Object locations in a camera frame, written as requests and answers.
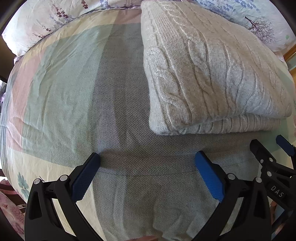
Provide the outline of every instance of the wooden bed frame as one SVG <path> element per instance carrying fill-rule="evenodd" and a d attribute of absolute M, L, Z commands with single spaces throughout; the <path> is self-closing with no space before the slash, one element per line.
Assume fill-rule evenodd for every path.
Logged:
<path fill-rule="evenodd" d="M 287 62 L 289 60 L 289 58 L 291 58 L 292 56 L 296 55 L 296 45 L 294 45 L 285 55 L 284 55 L 284 59 Z M 293 79 L 294 79 L 294 83 L 296 85 L 296 68 L 292 69 L 290 71 L 290 74 L 292 75 Z"/>

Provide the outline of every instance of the folded fabric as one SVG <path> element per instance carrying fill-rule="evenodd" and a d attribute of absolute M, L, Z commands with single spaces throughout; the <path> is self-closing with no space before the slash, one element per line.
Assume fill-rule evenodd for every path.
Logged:
<path fill-rule="evenodd" d="M 291 115 L 270 50 L 250 31 L 185 1 L 141 8 L 156 134 L 274 130 Z"/>

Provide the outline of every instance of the green fabric panel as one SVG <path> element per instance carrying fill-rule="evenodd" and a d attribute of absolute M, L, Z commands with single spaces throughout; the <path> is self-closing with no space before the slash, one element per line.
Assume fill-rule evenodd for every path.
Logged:
<path fill-rule="evenodd" d="M 28 96 L 23 152 L 71 167 L 91 153 L 88 108 L 112 27 L 96 26 L 48 46 Z"/>

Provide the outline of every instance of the pink fabric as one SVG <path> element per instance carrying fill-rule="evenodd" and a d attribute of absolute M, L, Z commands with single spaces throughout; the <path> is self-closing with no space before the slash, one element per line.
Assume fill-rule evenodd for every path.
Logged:
<path fill-rule="evenodd" d="M 23 238 L 25 217 L 20 209 L 0 192 L 0 208 L 14 230 Z"/>
<path fill-rule="evenodd" d="M 24 124 L 25 108 L 31 82 L 40 64 L 43 52 L 32 57 L 18 70 L 17 77 L 11 91 L 11 101 L 7 123 L 6 141 L 7 146 L 16 151 L 22 151 L 22 127 Z"/>

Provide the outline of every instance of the metal screw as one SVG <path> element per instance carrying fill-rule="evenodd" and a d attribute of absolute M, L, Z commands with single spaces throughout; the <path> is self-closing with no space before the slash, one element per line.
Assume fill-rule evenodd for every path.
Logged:
<path fill-rule="evenodd" d="M 39 178 L 37 178 L 37 179 L 34 180 L 34 184 L 38 184 L 39 182 L 40 182 L 40 179 Z"/>
<path fill-rule="evenodd" d="M 228 179 L 230 179 L 230 180 L 234 180 L 234 179 L 235 179 L 235 175 L 232 174 L 232 173 L 229 173 L 229 174 L 227 175 L 227 177 L 228 177 Z"/>
<path fill-rule="evenodd" d="M 68 176 L 67 176 L 67 175 L 62 175 L 59 179 L 60 179 L 62 182 L 64 182 L 65 180 L 68 179 Z"/>
<path fill-rule="evenodd" d="M 255 180 L 256 180 L 257 183 L 261 183 L 262 182 L 262 179 L 259 178 L 259 177 L 256 177 Z"/>

